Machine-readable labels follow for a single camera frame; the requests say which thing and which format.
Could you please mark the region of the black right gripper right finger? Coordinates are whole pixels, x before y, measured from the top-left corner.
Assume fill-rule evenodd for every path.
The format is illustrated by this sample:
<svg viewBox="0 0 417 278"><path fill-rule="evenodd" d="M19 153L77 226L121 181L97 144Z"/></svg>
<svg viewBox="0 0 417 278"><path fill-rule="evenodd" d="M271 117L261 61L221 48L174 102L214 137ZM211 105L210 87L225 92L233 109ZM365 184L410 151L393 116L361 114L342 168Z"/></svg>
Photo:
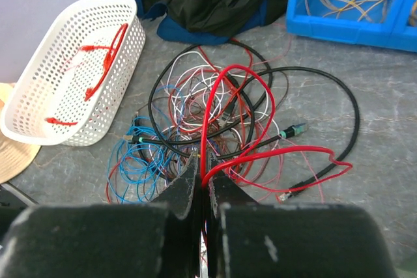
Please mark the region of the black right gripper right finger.
<svg viewBox="0 0 417 278"><path fill-rule="evenodd" d="M207 186L210 277L395 277L373 218L349 204L259 204L224 173Z"/></svg>

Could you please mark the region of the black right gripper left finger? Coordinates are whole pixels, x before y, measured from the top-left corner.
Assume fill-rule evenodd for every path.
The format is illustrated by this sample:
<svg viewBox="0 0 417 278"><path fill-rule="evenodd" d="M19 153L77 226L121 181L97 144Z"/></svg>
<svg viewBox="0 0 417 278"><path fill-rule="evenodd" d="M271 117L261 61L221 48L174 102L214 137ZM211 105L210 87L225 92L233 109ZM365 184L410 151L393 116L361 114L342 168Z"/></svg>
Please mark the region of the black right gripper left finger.
<svg viewBox="0 0 417 278"><path fill-rule="evenodd" d="M146 204L29 206L1 246L2 277L197 277L199 158Z"/></svg>

